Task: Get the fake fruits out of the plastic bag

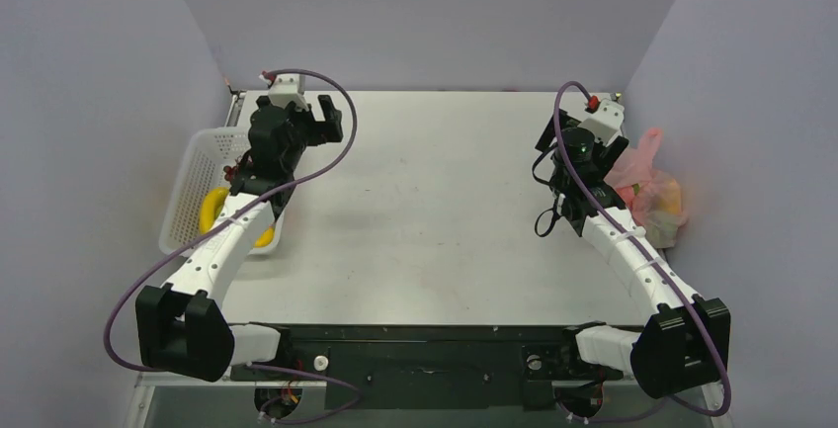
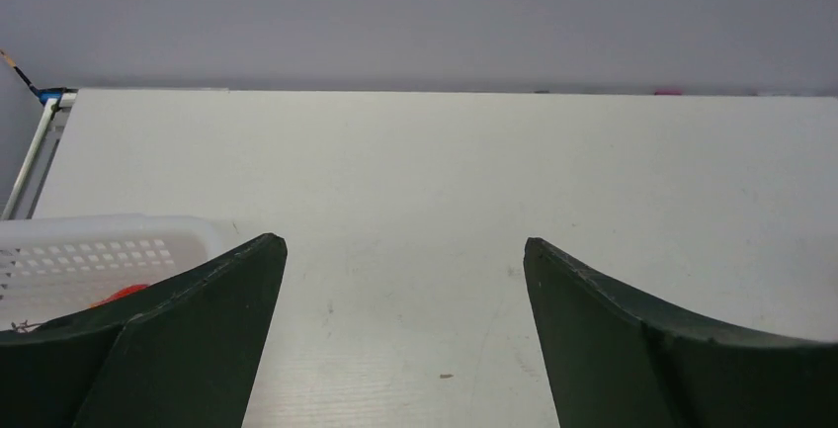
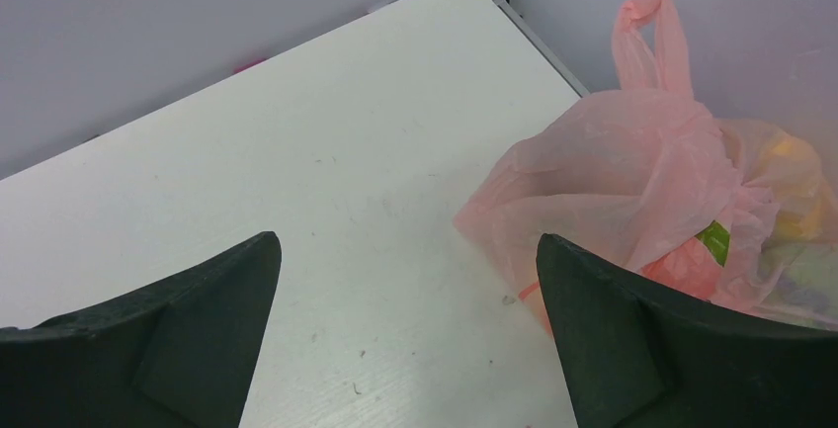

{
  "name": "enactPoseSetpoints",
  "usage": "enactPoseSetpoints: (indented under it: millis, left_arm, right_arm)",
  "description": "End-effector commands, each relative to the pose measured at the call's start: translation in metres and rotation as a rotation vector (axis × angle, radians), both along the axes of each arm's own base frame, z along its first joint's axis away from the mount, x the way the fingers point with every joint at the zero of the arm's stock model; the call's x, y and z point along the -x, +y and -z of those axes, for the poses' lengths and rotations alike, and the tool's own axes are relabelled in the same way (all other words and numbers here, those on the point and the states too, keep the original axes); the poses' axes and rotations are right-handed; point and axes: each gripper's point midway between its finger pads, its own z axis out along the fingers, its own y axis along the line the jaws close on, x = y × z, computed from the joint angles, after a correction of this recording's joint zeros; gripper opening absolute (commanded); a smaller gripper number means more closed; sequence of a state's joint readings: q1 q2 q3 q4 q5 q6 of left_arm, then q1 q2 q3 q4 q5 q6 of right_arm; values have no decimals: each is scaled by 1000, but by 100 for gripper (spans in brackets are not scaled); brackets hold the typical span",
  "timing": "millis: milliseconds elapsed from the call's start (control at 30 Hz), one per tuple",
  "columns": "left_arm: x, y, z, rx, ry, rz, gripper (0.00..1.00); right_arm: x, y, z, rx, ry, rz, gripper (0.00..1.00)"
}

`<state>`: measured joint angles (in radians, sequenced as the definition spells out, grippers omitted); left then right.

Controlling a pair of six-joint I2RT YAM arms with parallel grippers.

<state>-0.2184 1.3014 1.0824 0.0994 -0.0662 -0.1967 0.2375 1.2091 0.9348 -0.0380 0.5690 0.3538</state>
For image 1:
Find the pink plastic bag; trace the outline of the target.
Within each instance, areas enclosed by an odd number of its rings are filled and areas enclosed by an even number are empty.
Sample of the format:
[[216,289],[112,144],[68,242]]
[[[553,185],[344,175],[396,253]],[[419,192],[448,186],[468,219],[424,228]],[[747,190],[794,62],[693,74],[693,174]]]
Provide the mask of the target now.
[[623,151],[605,178],[634,220],[646,229],[646,238],[656,249],[674,247],[678,231],[688,219],[681,186],[654,166],[662,141],[663,130],[650,128],[636,147]]

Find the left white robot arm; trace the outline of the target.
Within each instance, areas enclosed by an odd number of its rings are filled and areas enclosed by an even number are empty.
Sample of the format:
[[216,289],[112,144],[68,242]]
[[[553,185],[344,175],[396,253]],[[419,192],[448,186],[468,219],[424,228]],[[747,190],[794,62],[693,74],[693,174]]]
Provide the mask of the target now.
[[207,382],[249,363],[269,378],[293,369],[294,350],[278,329],[229,324],[221,303],[235,275],[261,238],[274,240],[294,190],[294,170],[310,147],[339,143],[342,113],[327,95],[317,98],[318,120],[300,99],[280,105],[261,96],[250,117],[248,148],[228,169],[229,188],[204,222],[202,242],[159,287],[144,287],[135,300],[142,363]]

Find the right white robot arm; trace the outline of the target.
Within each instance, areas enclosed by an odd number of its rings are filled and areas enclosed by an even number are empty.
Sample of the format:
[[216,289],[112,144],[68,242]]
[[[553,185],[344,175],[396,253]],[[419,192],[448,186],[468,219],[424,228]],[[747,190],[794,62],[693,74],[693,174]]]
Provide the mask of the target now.
[[686,284],[648,242],[645,231],[606,175],[628,147],[618,132],[608,138],[559,111],[536,144],[553,171],[539,182],[549,188],[550,223],[560,220],[586,240],[622,282],[644,327],[638,332],[605,322],[573,327],[557,349],[559,366],[581,376],[595,366],[633,377],[653,398],[720,382],[727,369],[731,317],[719,299],[706,299]]

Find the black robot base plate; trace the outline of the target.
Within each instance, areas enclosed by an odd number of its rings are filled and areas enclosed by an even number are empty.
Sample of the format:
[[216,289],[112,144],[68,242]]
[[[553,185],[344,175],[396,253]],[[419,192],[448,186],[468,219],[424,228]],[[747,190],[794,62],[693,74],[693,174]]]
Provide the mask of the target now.
[[280,329],[269,370],[238,366],[236,382],[278,383],[285,369],[315,372],[327,365],[325,405],[357,393],[360,409],[481,409],[551,407],[562,385],[573,393],[620,381],[615,369],[582,362],[568,326],[291,324]]

